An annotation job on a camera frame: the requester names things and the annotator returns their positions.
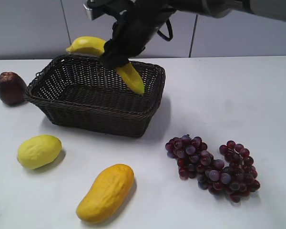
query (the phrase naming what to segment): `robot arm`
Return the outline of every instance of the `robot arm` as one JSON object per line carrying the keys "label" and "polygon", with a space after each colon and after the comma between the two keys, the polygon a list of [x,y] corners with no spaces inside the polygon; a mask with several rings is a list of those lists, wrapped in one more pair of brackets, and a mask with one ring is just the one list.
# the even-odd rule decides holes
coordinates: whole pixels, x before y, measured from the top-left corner
{"label": "robot arm", "polygon": [[[85,8],[92,20],[103,14],[117,20],[100,56],[107,69],[127,64],[128,58],[139,55],[156,33],[170,41],[173,31],[169,18],[177,10],[214,18],[238,10],[286,21],[286,0],[88,0]],[[159,31],[165,23],[169,37]]]}

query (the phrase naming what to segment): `yellow banana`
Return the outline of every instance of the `yellow banana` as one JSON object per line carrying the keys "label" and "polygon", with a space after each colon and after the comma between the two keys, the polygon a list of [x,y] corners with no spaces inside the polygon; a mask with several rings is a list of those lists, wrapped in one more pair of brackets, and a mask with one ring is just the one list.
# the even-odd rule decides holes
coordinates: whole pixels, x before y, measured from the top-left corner
{"label": "yellow banana", "polygon": [[[104,52],[106,41],[97,37],[79,37],[66,49],[69,53],[82,53],[100,56]],[[115,69],[126,85],[138,94],[144,94],[144,83],[131,63]]]}

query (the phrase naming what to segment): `table surface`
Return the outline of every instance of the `table surface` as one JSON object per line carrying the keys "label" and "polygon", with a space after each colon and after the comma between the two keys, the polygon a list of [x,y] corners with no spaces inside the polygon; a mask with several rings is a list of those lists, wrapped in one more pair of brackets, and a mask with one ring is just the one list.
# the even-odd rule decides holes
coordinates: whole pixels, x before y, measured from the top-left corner
{"label": "table surface", "polygon": [[[0,73],[29,83],[50,60],[0,61]],[[0,101],[0,229],[286,229],[286,56],[140,59],[166,70],[162,104],[140,139],[53,125],[34,105]],[[34,171],[17,161],[19,145],[57,136],[64,153]],[[215,158],[233,139],[249,148],[261,188],[232,204],[181,181],[164,144],[199,135]],[[82,223],[75,210],[96,176],[124,163],[136,185],[101,225]]]}

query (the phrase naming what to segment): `dark brown basket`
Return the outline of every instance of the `dark brown basket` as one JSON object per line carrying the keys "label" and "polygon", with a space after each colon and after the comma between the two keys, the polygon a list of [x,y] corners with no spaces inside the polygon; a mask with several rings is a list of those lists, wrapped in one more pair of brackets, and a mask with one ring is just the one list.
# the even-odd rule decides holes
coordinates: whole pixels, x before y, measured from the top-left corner
{"label": "dark brown basket", "polygon": [[160,106],[165,71],[150,63],[132,64],[143,79],[144,95],[132,92],[97,58],[63,55],[36,74],[24,97],[53,124],[141,137]]}

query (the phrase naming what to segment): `plastic fruit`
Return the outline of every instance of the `plastic fruit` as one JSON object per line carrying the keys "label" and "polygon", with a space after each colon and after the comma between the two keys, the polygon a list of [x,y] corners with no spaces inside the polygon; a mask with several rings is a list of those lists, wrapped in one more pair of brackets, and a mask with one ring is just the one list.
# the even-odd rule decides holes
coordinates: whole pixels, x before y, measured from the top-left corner
{"label": "plastic fruit", "polygon": [[24,102],[23,93],[27,85],[23,79],[13,72],[0,74],[0,99],[7,105],[17,105]]}
{"label": "plastic fruit", "polygon": [[58,138],[40,135],[21,144],[17,159],[23,167],[36,169],[54,161],[61,149],[61,141]]}
{"label": "plastic fruit", "polygon": [[127,165],[117,164],[105,169],[78,205],[78,218],[90,223],[105,221],[124,202],[133,182],[133,170]]}
{"label": "plastic fruit", "polygon": [[[82,53],[100,56],[104,52],[106,41],[97,37],[79,37],[66,49],[69,53]],[[144,94],[144,83],[141,76],[129,62],[123,67],[115,69],[126,85],[138,94]]]}

